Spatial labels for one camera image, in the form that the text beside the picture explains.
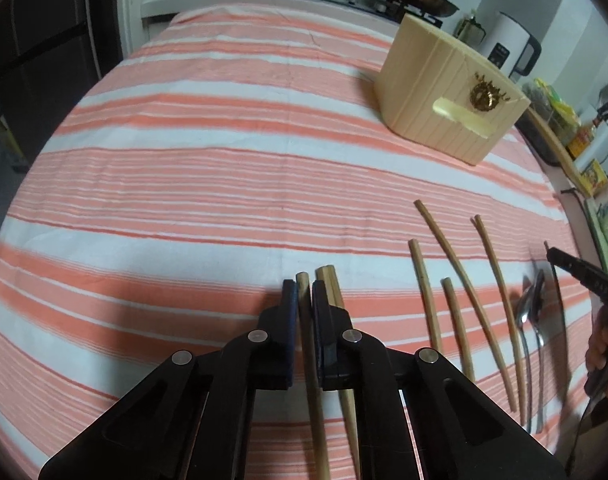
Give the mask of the person's right hand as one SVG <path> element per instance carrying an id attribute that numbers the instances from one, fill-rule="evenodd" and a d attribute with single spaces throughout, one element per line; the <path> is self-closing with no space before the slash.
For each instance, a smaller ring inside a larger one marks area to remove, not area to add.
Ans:
<path id="1" fill-rule="evenodd" d="M 602 306 L 592 326 L 592 336 L 588 340 L 585 362 L 588 374 L 595 374 L 607 365 L 608 351 L 608 308 Z M 595 403 L 590 412 L 590 426 L 597 428 L 608 422 L 608 386 L 604 389 L 604 397 Z"/>

